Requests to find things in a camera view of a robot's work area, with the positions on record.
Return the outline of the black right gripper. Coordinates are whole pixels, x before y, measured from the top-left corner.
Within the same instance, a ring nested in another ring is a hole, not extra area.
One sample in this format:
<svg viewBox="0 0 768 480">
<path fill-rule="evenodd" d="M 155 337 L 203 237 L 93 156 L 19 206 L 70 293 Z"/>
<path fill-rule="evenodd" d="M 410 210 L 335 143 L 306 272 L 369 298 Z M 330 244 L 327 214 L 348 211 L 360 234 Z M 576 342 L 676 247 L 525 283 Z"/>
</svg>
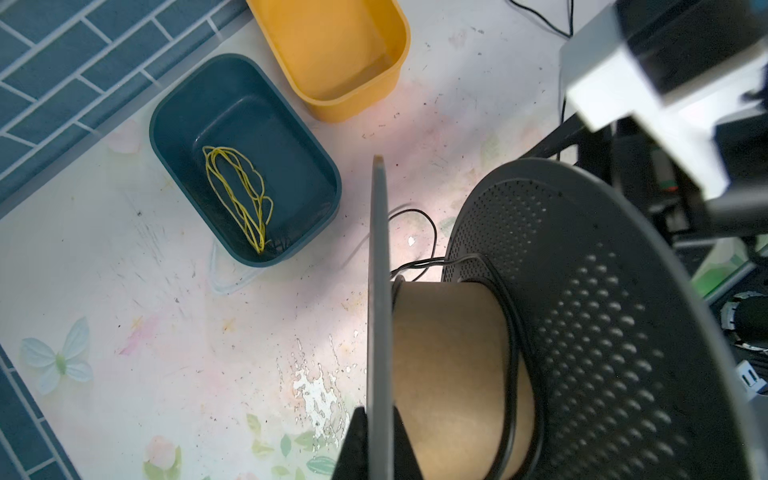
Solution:
<svg viewBox="0 0 768 480">
<path fill-rule="evenodd" d="M 718 125 L 715 146 L 730 184 L 713 200 L 630 118 L 592 132 L 572 115 L 525 155 L 551 158 L 575 148 L 576 166 L 618 190 L 671 244 L 766 234 L 767 116 Z"/>
</svg>

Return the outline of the yellow plastic bin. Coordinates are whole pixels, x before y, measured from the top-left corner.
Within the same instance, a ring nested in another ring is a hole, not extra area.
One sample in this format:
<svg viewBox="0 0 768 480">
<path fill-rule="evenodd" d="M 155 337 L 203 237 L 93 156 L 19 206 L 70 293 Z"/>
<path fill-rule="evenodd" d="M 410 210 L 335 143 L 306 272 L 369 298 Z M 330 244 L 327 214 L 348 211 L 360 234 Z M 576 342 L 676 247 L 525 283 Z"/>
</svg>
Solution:
<svg viewBox="0 0 768 480">
<path fill-rule="evenodd" d="M 339 123 L 386 98 L 411 33 L 396 1 L 250 1 L 283 74 L 309 113 Z"/>
</svg>

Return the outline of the grey perforated cable spool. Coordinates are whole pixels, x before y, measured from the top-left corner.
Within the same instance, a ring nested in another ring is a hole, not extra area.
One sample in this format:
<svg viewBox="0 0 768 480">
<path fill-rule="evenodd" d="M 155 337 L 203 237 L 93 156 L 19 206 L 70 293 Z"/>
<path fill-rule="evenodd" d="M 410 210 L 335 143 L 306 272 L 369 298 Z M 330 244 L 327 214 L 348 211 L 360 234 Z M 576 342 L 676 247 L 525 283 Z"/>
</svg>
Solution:
<svg viewBox="0 0 768 480">
<path fill-rule="evenodd" d="M 534 396 L 525 479 L 763 479 L 712 313 L 654 227 L 594 175 L 520 159 L 463 205 L 448 283 L 487 284 Z"/>
</svg>

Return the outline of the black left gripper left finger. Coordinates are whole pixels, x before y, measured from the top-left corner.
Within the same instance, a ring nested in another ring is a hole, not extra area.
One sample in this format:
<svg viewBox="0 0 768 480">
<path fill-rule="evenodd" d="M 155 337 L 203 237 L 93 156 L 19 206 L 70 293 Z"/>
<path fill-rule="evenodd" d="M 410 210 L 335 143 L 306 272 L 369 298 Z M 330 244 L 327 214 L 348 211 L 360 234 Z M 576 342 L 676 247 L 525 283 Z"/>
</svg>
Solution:
<svg viewBox="0 0 768 480">
<path fill-rule="evenodd" d="M 331 479 L 368 479 L 368 420 L 362 406 L 353 412 Z"/>
</svg>

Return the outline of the dark teal plastic bin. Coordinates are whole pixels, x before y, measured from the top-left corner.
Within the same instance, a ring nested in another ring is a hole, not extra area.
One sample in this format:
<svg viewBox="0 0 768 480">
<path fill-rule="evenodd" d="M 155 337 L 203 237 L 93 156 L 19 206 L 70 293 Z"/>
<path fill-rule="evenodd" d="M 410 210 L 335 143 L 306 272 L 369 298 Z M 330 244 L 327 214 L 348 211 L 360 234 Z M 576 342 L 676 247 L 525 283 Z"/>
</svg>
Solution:
<svg viewBox="0 0 768 480">
<path fill-rule="evenodd" d="M 153 113 L 149 138 L 232 257 L 265 268 L 296 254 L 339 209 L 339 171 L 264 72 L 224 54 Z"/>
</svg>

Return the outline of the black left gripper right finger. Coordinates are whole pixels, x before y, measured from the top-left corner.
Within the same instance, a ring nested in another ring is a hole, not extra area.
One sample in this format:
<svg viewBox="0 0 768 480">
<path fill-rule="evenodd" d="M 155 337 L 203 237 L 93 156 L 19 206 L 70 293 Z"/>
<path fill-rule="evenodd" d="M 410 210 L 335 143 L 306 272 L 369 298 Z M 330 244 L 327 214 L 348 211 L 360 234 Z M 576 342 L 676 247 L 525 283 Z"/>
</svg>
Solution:
<svg viewBox="0 0 768 480">
<path fill-rule="evenodd" d="M 423 479 L 416 455 L 397 407 L 394 407 L 394 479 Z"/>
</svg>

